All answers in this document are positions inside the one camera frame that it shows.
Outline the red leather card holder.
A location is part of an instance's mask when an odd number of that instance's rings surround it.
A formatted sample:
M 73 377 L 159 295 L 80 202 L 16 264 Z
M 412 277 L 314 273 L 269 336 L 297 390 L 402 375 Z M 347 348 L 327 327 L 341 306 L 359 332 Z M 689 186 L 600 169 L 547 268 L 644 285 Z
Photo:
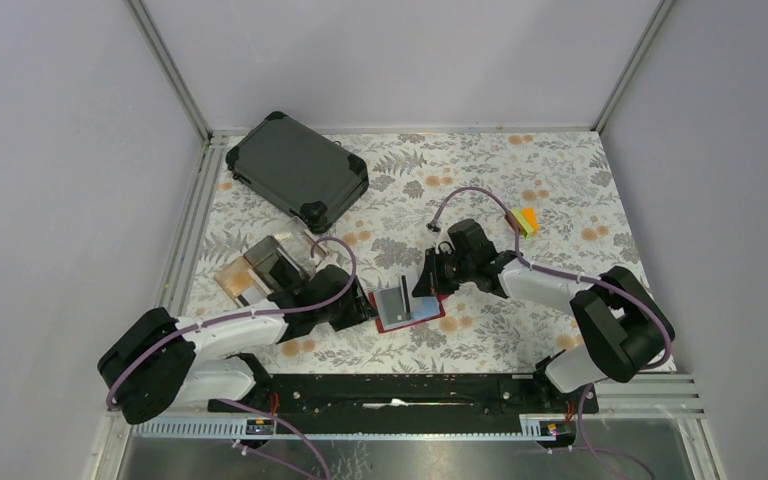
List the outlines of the red leather card holder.
M 416 299 L 416 298 L 406 296 L 405 293 L 403 292 L 403 297 L 406 300 L 406 302 L 409 304 L 408 310 L 410 311 L 410 314 L 411 314 L 411 320 L 408 322 L 402 323 L 400 325 L 397 325 L 395 328 L 385 329 L 381 323 L 381 320 L 379 319 L 379 312 L 377 310 L 377 305 L 374 298 L 375 292 L 376 291 L 370 293 L 368 297 L 372 306 L 376 309 L 378 313 L 378 317 L 375 319 L 375 323 L 376 323 L 377 331 L 381 334 L 411 327 L 429 320 L 442 318 L 445 315 L 442 302 L 439 299 L 433 298 L 433 297 L 421 297 Z

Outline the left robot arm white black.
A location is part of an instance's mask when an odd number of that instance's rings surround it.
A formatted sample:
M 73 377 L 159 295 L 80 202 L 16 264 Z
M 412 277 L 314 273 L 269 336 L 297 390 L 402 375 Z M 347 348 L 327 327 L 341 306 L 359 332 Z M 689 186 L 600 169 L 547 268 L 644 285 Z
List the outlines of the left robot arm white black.
M 329 265 L 213 317 L 174 317 L 153 308 L 101 356 L 97 370 L 108 387 L 108 406 L 132 425 L 214 399 L 256 411 L 269 401 L 271 387 L 244 359 L 251 348 L 307 336 L 320 324 L 344 330 L 377 315 L 359 281 Z

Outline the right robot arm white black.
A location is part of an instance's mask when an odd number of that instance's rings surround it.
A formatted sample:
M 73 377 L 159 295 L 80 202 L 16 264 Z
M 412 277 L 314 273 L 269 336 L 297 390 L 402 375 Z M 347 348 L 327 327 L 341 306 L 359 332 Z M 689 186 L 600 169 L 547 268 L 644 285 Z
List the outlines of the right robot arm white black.
M 513 250 L 498 251 L 472 219 L 447 231 L 426 250 L 414 297 L 455 293 L 466 283 L 500 298 L 527 300 L 570 315 L 583 339 L 541 361 L 535 402 L 557 412 L 573 391 L 603 379 L 626 383 L 657 358 L 665 358 L 675 330 L 637 277 L 615 266 L 598 277 L 579 276 L 533 263 Z

